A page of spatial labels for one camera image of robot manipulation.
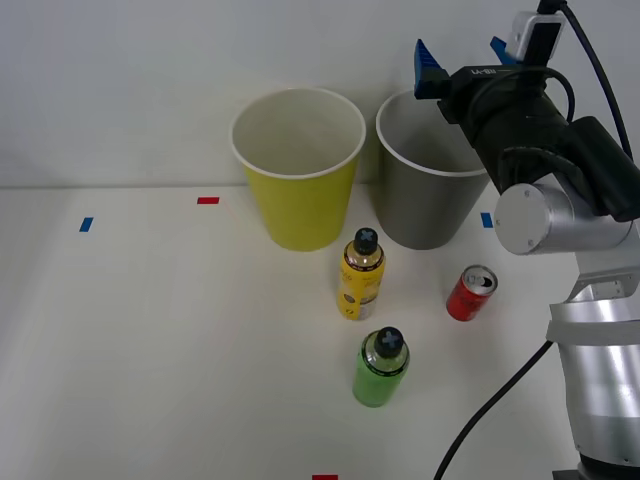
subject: yellow paper cup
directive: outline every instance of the yellow paper cup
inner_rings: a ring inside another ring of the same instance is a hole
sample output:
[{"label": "yellow paper cup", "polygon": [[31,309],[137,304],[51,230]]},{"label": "yellow paper cup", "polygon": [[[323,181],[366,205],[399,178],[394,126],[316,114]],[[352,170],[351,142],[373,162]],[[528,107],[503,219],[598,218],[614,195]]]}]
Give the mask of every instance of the yellow paper cup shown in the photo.
[{"label": "yellow paper cup", "polygon": [[365,136],[358,108],[321,89],[283,90],[236,117],[231,148],[274,242],[310,251],[338,237]]}]

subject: tabletop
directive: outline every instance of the tabletop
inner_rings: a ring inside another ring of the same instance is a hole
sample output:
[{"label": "tabletop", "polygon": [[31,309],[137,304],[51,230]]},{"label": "tabletop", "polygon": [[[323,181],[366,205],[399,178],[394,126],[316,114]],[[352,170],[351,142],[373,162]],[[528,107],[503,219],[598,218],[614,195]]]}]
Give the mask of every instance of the tabletop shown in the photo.
[{"label": "tabletop", "polygon": [[[481,219],[496,200],[489,187],[448,245],[413,251],[355,186],[340,238],[297,253],[269,239],[246,187],[0,191],[0,478],[432,478],[577,275],[572,255],[505,251]],[[363,226],[388,263],[374,315],[352,322],[335,295]],[[473,263],[499,288],[461,323],[445,299]],[[356,354],[385,325],[412,360],[369,409],[351,392]],[[544,480],[577,462],[554,347],[445,478]]]}]

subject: yellow bottle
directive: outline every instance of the yellow bottle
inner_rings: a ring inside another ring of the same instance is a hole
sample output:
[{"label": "yellow bottle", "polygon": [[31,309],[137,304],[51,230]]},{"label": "yellow bottle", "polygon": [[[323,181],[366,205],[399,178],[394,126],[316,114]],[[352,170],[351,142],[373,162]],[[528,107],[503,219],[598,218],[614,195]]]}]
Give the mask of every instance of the yellow bottle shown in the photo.
[{"label": "yellow bottle", "polygon": [[364,320],[373,313],[384,273],[384,251],[372,228],[361,228],[344,249],[340,264],[338,308],[349,320]]}]

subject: green bottle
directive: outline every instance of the green bottle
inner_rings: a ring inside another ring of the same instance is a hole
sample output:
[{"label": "green bottle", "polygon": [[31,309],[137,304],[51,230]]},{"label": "green bottle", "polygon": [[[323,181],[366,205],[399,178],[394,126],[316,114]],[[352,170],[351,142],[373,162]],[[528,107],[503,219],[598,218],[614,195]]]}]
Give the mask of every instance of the green bottle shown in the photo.
[{"label": "green bottle", "polygon": [[409,347],[400,330],[384,327],[370,333],[358,352],[353,395],[367,407],[389,401],[409,368]]}]

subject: cup rim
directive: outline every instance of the cup rim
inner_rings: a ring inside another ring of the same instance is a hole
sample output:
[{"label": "cup rim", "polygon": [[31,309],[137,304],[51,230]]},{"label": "cup rim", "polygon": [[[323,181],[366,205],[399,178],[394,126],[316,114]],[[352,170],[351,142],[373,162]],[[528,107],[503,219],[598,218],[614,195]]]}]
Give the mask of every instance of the cup rim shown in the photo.
[{"label": "cup rim", "polygon": [[[345,105],[347,105],[358,117],[358,120],[360,121],[360,127],[362,130],[362,133],[360,134],[360,141],[358,142],[358,145],[356,146],[355,150],[353,152],[351,152],[351,154],[345,158],[344,160],[342,160],[340,163],[334,165],[333,167],[327,168],[325,170],[321,170],[319,172],[314,172],[314,173],[308,173],[308,174],[304,174],[304,175],[283,175],[281,173],[274,173],[274,172],[269,172],[267,170],[263,170],[261,168],[256,167],[255,165],[253,165],[252,163],[250,163],[246,158],[244,158],[240,152],[238,151],[238,149],[235,146],[235,143],[233,141],[233,131],[235,129],[236,123],[238,122],[238,120],[240,119],[240,117],[242,115],[244,115],[247,110],[249,110],[251,107],[253,107],[256,103],[261,102],[263,100],[266,100],[267,98],[270,97],[274,97],[276,95],[281,95],[282,93],[285,92],[292,92],[292,91],[307,91],[307,92],[321,92],[324,94],[328,94],[331,95],[334,98],[337,98],[338,100],[340,100],[342,103],[344,103]],[[254,99],[252,102],[250,102],[248,105],[246,105],[241,111],[240,113],[238,113],[235,118],[233,119],[233,121],[231,122],[231,127],[229,128],[229,144],[231,145],[231,150],[233,151],[233,155],[236,157],[236,159],[238,159],[240,161],[240,163],[242,163],[245,167],[250,168],[251,170],[253,170],[254,172],[257,172],[261,175],[265,175],[267,177],[271,177],[271,178],[279,178],[282,180],[308,180],[311,178],[317,178],[317,177],[322,177],[325,175],[328,175],[330,173],[335,172],[336,170],[339,170],[340,168],[344,167],[345,165],[347,165],[351,160],[353,160],[356,155],[358,155],[358,153],[360,153],[360,150],[362,150],[362,146],[364,145],[364,141],[367,137],[367,125],[364,121],[364,117],[362,116],[362,112],[360,111],[360,109],[358,109],[358,107],[355,106],[355,104],[349,100],[348,98],[332,92],[331,90],[327,90],[324,88],[312,88],[312,87],[292,87],[292,88],[286,88],[284,90],[278,90],[276,92],[272,92],[269,93],[267,95],[263,95],[259,98]]]},{"label": "cup rim", "polygon": [[418,165],[417,163],[413,163],[412,161],[404,158],[402,155],[396,152],[393,148],[391,148],[391,145],[387,143],[387,141],[384,138],[384,135],[382,135],[382,132],[380,131],[380,117],[382,115],[382,111],[395,98],[399,97],[400,95],[406,95],[407,93],[412,93],[412,92],[413,90],[409,89],[409,90],[403,90],[402,92],[398,92],[394,95],[391,95],[378,109],[378,113],[376,114],[376,133],[378,135],[378,139],[380,140],[380,143],[382,143],[384,148],[391,155],[393,155],[396,159],[400,160],[405,165],[408,165],[409,167],[415,168],[416,170],[419,170],[424,173],[430,173],[432,175],[438,175],[440,177],[456,177],[456,178],[477,177],[482,175],[483,173],[486,174],[487,170],[484,167],[479,170],[469,170],[466,172],[446,172],[444,170],[435,170],[433,168],[424,167],[422,165]]}]

